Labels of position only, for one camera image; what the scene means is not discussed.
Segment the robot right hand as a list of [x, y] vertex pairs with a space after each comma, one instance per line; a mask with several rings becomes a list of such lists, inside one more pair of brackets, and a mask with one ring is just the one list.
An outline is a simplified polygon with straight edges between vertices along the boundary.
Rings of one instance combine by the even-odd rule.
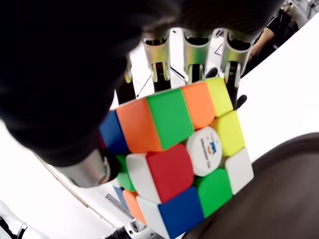
[[223, 27], [254, 39], [280, 0], [3, 0], [0, 118], [23, 146], [75, 185], [117, 176], [99, 125], [144, 33]]

